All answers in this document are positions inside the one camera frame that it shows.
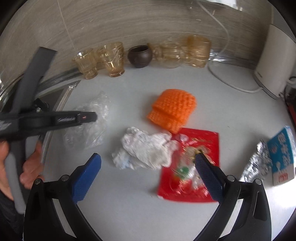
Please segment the white power cable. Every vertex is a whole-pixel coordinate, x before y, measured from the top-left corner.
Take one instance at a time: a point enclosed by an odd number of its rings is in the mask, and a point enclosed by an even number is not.
[[[288,83],[288,85],[290,86],[290,87],[292,87],[293,89],[295,89],[296,88],[296,80],[294,80],[294,81],[292,81],[291,79],[295,79],[296,77],[290,77],[290,79],[288,79],[287,80],[287,83]]]
[[[229,36],[229,32],[228,30],[225,28],[225,26],[217,19],[213,16],[213,14],[211,14],[200,2],[199,0],[197,0],[197,4],[212,18],[214,19],[223,29],[224,31],[226,32],[226,35],[227,35],[227,42],[226,42],[226,45],[224,46],[224,48],[219,52],[219,53],[216,53],[214,55],[214,57],[212,57],[207,65],[210,73],[215,76],[218,80],[220,80],[221,82],[223,82],[224,84],[236,89],[236,90],[239,90],[239,91],[242,91],[242,92],[245,92],[245,93],[257,93],[259,92],[260,90],[262,90],[263,88],[260,87],[256,90],[244,90],[242,88],[239,88],[239,87],[236,87],[235,85],[233,84],[230,84],[230,83],[227,83],[226,81],[224,81],[223,79],[221,79],[212,69],[211,69],[211,64],[216,61],[215,58],[219,55],[219,54],[222,54],[228,47],[229,45],[229,41],[230,41],[230,36]]]

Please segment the red plastic packet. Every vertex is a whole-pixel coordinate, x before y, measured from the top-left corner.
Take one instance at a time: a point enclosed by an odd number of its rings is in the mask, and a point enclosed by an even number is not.
[[[213,202],[194,166],[194,156],[203,152],[219,166],[219,134],[183,128],[173,136],[180,148],[172,156],[172,164],[162,168],[158,196],[177,202]]]

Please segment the orange plastic net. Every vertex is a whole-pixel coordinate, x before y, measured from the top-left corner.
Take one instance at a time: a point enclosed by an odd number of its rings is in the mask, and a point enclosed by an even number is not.
[[[196,107],[195,97],[183,90],[165,90],[152,105],[147,116],[153,123],[176,134],[186,124]]]

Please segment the crumpled plastic wrap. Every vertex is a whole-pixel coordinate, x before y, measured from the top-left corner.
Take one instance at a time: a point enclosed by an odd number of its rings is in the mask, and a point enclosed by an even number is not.
[[[121,139],[123,147],[112,154],[113,162],[120,169],[169,167],[172,154],[178,149],[178,142],[171,138],[168,133],[149,135],[135,127],[128,128]]]
[[[255,179],[263,180],[272,167],[269,151],[266,143],[261,139],[257,144],[257,152],[254,153],[249,163],[244,168],[240,178],[241,182],[252,183]]]
[[[63,130],[65,146],[68,149],[89,149],[101,145],[107,126],[109,106],[109,98],[101,91],[95,99],[75,108],[77,111],[95,112],[97,121]]]

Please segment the human hand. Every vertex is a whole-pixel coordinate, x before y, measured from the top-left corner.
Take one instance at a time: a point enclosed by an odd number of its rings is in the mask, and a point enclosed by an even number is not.
[[[24,185],[25,188],[31,189],[33,182],[36,178],[41,178],[44,180],[44,177],[40,175],[43,171],[43,165],[41,164],[41,150],[42,145],[40,142],[37,142],[35,152],[26,160],[23,165],[23,173],[20,175],[20,182]],[[5,159],[9,153],[9,145],[7,142],[0,142],[0,190],[5,196],[13,200],[11,190],[9,187],[8,179],[6,177],[5,171]]]

